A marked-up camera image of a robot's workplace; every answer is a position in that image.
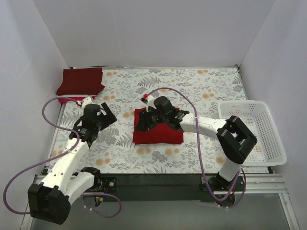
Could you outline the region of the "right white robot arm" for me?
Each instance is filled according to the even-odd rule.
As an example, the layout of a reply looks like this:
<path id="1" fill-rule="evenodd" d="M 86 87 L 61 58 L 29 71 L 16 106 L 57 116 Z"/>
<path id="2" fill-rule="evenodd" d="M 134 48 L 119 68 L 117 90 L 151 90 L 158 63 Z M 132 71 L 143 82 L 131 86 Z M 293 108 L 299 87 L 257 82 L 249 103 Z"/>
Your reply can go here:
<path id="1" fill-rule="evenodd" d="M 176 109 L 165 96 L 144 95 L 141 101 L 146 108 L 139 113 L 136 131 L 146 132 L 165 124 L 174 131 L 199 133 L 218 140 L 226 159 L 216 179 L 211 182 L 225 191 L 235 184 L 237 172 L 258 142 L 239 117 L 233 115 L 226 120 L 197 118 L 188 111 Z"/>

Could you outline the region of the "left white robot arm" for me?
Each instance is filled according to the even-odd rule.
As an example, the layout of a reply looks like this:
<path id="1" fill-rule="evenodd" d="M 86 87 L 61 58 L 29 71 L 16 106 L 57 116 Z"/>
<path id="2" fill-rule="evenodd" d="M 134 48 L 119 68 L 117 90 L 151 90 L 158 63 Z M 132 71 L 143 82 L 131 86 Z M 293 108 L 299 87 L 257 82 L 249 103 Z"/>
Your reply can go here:
<path id="1" fill-rule="evenodd" d="M 28 189 L 30 215 L 33 218 L 63 224 L 71 205 L 82 195 L 103 197 L 100 170 L 85 167 L 75 173 L 79 161 L 88 153 L 100 131 L 117 121 L 106 103 L 82 102 L 83 115 L 70 132 L 63 156 L 38 184 Z"/>

